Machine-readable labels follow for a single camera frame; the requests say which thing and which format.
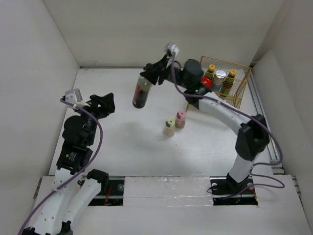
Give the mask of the tall dark soy sauce bottle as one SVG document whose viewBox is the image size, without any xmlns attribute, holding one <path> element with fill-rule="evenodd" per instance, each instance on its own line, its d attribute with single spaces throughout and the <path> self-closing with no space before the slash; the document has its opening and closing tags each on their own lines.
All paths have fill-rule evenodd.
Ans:
<svg viewBox="0 0 313 235">
<path fill-rule="evenodd" d="M 133 96 L 133 106 L 135 108 L 141 109 L 145 106 L 152 85 L 146 78 L 142 76 L 138 78 Z"/>
</svg>

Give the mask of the red lid sauce jar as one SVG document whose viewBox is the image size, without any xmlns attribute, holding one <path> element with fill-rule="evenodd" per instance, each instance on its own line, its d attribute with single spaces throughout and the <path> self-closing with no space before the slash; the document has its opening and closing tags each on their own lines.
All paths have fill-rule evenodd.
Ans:
<svg viewBox="0 0 313 235">
<path fill-rule="evenodd" d="M 211 81 L 209 78 L 207 78 L 207 77 L 202 77 L 202 78 L 201 78 L 201 83 L 202 83 L 204 86 L 210 88 L 210 87 L 211 87 L 211 84 L 212 84 L 212 81 Z"/>
</svg>

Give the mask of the yellow cap sauce bottle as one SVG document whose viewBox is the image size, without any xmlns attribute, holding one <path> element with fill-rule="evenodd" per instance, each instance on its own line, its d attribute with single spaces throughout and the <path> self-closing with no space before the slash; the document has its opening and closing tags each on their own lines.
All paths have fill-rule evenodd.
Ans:
<svg viewBox="0 0 313 235">
<path fill-rule="evenodd" d="M 222 87 L 220 89 L 220 97 L 226 97 L 229 95 L 230 90 L 233 86 L 235 75 L 237 74 L 236 69 L 231 69 L 228 76 L 225 78 Z"/>
<path fill-rule="evenodd" d="M 204 76 L 207 77 L 208 79 L 212 79 L 214 76 L 215 69 L 216 66 L 214 64 L 210 64 Z"/>
</svg>

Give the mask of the yellow-green lid spice shaker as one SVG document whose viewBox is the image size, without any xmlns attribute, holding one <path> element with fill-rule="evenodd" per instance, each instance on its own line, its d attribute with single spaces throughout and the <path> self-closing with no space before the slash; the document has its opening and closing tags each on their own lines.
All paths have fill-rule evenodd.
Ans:
<svg viewBox="0 0 313 235">
<path fill-rule="evenodd" d="M 175 134 L 175 120 L 173 118 L 169 118 L 165 121 L 163 133 L 167 137 L 172 137 Z"/>
</svg>

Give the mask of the silver lid white granule jar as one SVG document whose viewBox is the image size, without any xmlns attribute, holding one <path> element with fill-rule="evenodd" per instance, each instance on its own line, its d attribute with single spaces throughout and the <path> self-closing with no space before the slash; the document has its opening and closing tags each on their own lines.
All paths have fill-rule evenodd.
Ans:
<svg viewBox="0 0 313 235">
<path fill-rule="evenodd" d="M 225 78 L 226 78 L 226 72 L 224 70 L 216 70 L 213 75 L 213 82 L 211 85 L 211 89 L 215 92 L 219 92 Z"/>
</svg>

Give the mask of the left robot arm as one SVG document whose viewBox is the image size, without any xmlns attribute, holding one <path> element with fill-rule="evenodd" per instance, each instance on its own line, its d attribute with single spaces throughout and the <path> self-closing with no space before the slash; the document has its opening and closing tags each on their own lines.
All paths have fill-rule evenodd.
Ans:
<svg viewBox="0 0 313 235">
<path fill-rule="evenodd" d="M 33 209 L 19 230 L 20 235 L 71 235 L 78 218 L 97 194 L 109 189 L 109 174 L 93 169 L 86 179 L 83 172 L 96 158 L 100 146 L 92 151 L 96 132 L 102 143 L 103 129 L 99 122 L 115 112 L 114 95 L 91 95 L 84 102 L 79 89 L 67 91 L 60 100 L 77 115 L 64 123 L 64 139 L 52 191 Z"/>
</svg>

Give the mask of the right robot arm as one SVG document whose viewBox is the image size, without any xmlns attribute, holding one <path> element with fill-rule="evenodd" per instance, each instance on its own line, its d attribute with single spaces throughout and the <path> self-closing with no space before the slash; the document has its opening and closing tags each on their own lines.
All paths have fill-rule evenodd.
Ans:
<svg viewBox="0 0 313 235">
<path fill-rule="evenodd" d="M 154 64 L 148 63 L 139 74 L 133 105 L 143 108 L 152 86 L 161 85 L 165 80 L 179 88 L 188 104 L 207 112 L 229 127 L 237 136 L 237 153 L 233 167 L 222 184 L 212 187 L 215 195 L 238 194 L 247 189 L 248 178 L 257 157 L 269 144 L 265 118 L 261 114 L 250 116 L 219 98 L 210 88 L 210 79 L 203 75 L 199 61 L 189 59 L 183 68 L 175 67 L 169 55 L 164 55 Z"/>
</svg>

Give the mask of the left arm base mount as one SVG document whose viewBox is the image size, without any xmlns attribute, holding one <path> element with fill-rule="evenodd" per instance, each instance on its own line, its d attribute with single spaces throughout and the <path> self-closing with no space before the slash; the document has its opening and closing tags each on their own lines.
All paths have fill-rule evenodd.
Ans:
<svg viewBox="0 0 313 235">
<path fill-rule="evenodd" d="M 124 198 L 125 178 L 109 179 L 106 191 L 98 193 L 89 203 L 89 206 L 122 206 Z"/>
</svg>

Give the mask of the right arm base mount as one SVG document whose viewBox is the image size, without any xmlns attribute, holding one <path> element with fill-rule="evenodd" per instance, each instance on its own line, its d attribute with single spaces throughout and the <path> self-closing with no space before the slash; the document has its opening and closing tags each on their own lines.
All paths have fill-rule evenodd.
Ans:
<svg viewBox="0 0 313 235">
<path fill-rule="evenodd" d="M 252 184 L 252 179 L 248 178 L 247 182 L 239 186 L 238 189 L 232 190 L 227 184 L 226 179 L 213 179 L 207 193 L 213 197 L 214 206 L 257 206 L 257 196 L 255 189 L 246 189 L 248 184 Z"/>
</svg>

